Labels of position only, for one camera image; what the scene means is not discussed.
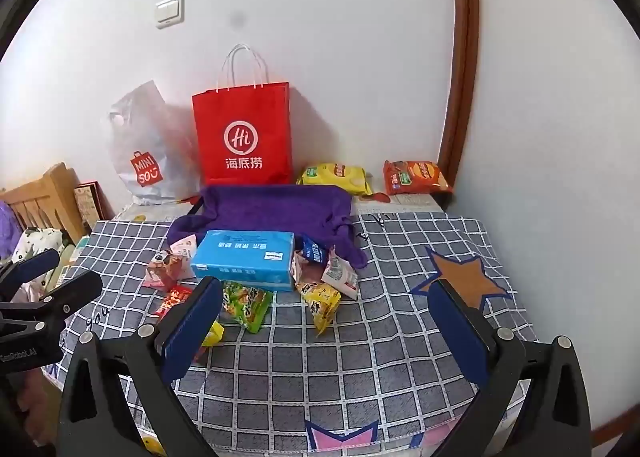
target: white snack package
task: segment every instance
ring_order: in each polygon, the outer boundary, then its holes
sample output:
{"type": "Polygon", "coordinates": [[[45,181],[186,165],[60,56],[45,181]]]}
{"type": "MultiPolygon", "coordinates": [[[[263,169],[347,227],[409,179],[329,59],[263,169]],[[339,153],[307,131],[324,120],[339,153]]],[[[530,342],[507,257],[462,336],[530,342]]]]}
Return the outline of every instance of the white snack package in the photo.
{"type": "Polygon", "coordinates": [[[322,281],[354,300],[358,297],[358,275],[351,264],[335,254],[335,247],[329,252],[329,261],[322,274],[322,281]]]}
{"type": "Polygon", "coordinates": [[[182,271],[180,272],[178,280],[183,278],[195,278],[195,274],[191,269],[191,259],[193,259],[193,256],[196,254],[196,249],[198,249],[196,236],[189,235],[179,241],[175,241],[175,243],[169,246],[169,249],[171,249],[172,253],[182,257],[182,271]]]}

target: star pattern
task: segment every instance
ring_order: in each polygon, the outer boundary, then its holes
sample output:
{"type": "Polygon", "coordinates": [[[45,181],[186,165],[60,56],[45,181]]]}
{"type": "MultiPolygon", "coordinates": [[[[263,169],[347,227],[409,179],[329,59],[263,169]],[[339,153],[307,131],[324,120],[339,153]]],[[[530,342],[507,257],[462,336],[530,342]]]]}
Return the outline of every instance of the star pattern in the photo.
{"type": "Polygon", "coordinates": [[[336,450],[375,442],[378,439],[379,422],[374,421],[348,435],[332,433],[306,419],[305,427],[312,450],[336,450]]]}
{"type": "Polygon", "coordinates": [[[511,298],[505,289],[486,276],[484,264],[479,256],[458,262],[447,259],[428,247],[426,250],[437,272],[414,287],[410,293],[427,294],[433,282],[439,278],[446,278],[469,307],[483,310],[484,303],[489,297],[511,298]]]}

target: blue tissue box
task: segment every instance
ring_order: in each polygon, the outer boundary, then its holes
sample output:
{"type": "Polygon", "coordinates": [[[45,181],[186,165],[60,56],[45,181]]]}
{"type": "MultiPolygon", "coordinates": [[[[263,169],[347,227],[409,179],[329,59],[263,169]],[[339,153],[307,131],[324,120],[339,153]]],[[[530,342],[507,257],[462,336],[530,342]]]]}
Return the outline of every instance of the blue tissue box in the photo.
{"type": "Polygon", "coordinates": [[[293,233],[286,231],[210,230],[191,259],[191,269],[198,278],[291,291],[294,246],[293,233]]]}

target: purple towel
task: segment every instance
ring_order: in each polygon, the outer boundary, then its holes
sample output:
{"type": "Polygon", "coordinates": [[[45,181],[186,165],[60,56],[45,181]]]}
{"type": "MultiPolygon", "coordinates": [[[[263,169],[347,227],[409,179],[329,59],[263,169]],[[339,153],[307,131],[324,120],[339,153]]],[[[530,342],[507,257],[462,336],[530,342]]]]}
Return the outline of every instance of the purple towel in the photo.
{"type": "Polygon", "coordinates": [[[207,230],[291,231],[307,235],[353,267],[367,257],[353,244],[351,195],[337,186],[209,186],[202,190],[202,215],[178,217],[167,241],[196,234],[198,244],[207,230]]]}

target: screw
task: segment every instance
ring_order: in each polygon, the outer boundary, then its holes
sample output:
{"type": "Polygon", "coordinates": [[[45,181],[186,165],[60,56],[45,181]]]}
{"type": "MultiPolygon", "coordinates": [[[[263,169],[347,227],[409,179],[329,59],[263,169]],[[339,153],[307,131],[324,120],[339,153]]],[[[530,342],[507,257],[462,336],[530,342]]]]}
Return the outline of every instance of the screw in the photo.
{"type": "Polygon", "coordinates": [[[558,337],[558,345],[560,345],[563,349],[570,349],[571,348],[571,340],[569,338],[567,338],[566,336],[559,336],[558,337]]]}
{"type": "Polygon", "coordinates": [[[513,331],[511,331],[511,329],[507,329],[506,327],[500,327],[498,329],[498,338],[507,342],[509,340],[513,340],[513,331]]]}
{"type": "Polygon", "coordinates": [[[152,324],[145,323],[145,325],[138,327],[138,336],[140,336],[140,338],[146,338],[151,336],[155,330],[156,328],[152,324]]]}
{"type": "Polygon", "coordinates": [[[80,335],[79,341],[80,343],[89,343],[92,339],[94,339],[94,333],[85,331],[80,335]]]}

